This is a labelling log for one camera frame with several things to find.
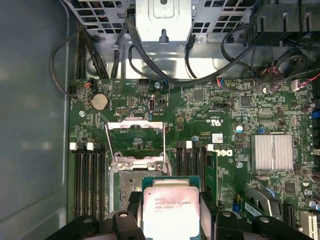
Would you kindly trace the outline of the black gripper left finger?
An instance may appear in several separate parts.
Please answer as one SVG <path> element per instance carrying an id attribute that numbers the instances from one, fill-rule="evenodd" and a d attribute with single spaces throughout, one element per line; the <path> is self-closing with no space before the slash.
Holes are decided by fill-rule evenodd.
<path id="1" fill-rule="evenodd" d="M 80 216 L 50 236 L 48 240 L 144 240 L 139 226 L 142 192 L 130 194 L 126 210 L 111 212 L 100 222 L 95 216 Z"/>

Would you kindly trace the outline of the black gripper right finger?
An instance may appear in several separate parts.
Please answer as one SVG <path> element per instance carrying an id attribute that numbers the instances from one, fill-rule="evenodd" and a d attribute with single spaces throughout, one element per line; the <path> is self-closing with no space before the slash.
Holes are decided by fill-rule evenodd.
<path id="1" fill-rule="evenodd" d="M 231 211 L 219 210 L 208 192 L 199 193 L 200 224 L 208 240 L 310 240 L 302 232 L 271 216 L 251 223 Z"/>

